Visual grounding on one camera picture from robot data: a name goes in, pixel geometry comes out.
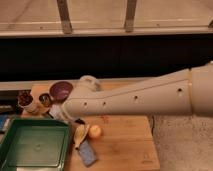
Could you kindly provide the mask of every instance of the wooden cutting board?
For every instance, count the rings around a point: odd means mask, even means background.
[[[133,82],[116,81],[102,83],[104,90],[121,87]],[[38,97],[48,93],[50,84],[35,84],[31,94],[40,106],[40,113],[48,110],[42,107]],[[89,140],[98,161],[86,168],[77,151],[72,147],[65,163],[65,171],[156,171],[159,160],[147,117],[135,115],[83,117],[89,124],[98,124],[103,136]]]

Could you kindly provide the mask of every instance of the bowl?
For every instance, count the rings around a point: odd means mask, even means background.
[[[54,100],[62,101],[70,95],[72,89],[73,86],[71,83],[67,81],[59,81],[50,87],[49,93],[54,98]]]

